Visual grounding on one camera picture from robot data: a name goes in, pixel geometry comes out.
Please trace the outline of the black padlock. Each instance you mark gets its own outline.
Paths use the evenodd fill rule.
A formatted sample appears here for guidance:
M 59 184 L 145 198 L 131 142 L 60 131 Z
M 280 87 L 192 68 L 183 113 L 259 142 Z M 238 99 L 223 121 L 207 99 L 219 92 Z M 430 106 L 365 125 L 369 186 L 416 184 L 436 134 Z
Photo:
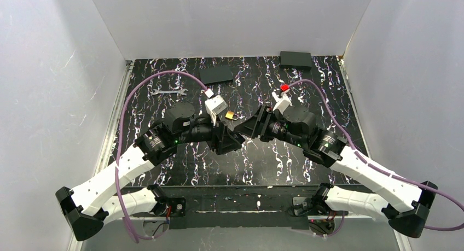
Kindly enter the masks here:
M 234 133 L 233 136 L 234 136 L 234 138 L 235 138 L 237 144 L 240 144 L 240 145 L 243 144 L 244 141 L 246 140 L 246 139 L 245 139 L 242 135 L 240 135 L 239 133 Z

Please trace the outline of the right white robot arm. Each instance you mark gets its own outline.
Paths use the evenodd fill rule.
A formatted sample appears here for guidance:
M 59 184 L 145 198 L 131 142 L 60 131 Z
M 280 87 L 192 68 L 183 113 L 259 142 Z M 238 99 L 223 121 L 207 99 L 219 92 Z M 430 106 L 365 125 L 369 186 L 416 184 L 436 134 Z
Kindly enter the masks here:
M 370 190 L 365 193 L 322 183 L 312 197 L 294 205 L 296 215 L 316 211 L 352 212 L 385 221 L 405 236 L 421 236 L 435 198 L 433 192 L 423 189 L 430 183 L 411 185 L 394 179 L 379 164 L 369 166 L 365 155 L 351 149 L 347 139 L 319 127 L 316 115 L 306 108 L 290 106 L 281 113 L 269 106 L 260 106 L 234 130 L 263 142 L 278 139 L 300 147 L 313 163 L 343 173 Z

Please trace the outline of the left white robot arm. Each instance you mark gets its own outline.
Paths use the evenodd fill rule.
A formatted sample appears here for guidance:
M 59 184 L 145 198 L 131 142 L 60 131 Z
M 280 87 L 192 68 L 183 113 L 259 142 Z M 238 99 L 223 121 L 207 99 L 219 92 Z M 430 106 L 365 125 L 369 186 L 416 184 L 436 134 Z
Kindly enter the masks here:
M 195 114 L 192 104 L 177 102 L 128 147 L 116 161 L 88 181 L 62 187 L 56 199 L 77 241 L 95 236 L 114 220 L 138 213 L 183 216 L 185 200 L 167 197 L 157 185 L 122 194 L 121 189 L 139 175 L 175 155 L 180 144 L 206 142 L 217 155 L 241 149 L 245 139 L 224 122 Z

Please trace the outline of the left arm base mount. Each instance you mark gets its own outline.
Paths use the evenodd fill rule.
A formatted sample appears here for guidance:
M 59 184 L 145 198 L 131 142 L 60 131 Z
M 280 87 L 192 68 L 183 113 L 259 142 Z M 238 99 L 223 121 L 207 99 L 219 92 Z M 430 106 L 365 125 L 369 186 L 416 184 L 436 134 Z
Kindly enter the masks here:
M 143 221 L 143 229 L 146 236 L 156 239 L 165 234 L 172 223 L 173 218 L 185 216 L 186 199 L 180 197 L 167 198 L 157 203 L 149 212 L 148 220 Z

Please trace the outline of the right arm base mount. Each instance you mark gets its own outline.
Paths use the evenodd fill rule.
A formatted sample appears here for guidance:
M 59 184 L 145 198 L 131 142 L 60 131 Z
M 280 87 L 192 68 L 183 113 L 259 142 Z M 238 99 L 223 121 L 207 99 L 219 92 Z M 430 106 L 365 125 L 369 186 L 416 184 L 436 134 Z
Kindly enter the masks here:
M 344 224 L 348 211 L 334 211 L 324 202 L 312 197 L 296 196 L 292 198 L 287 214 L 294 218 L 308 220 L 309 229 L 313 236 L 327 239 L 338 233 Z

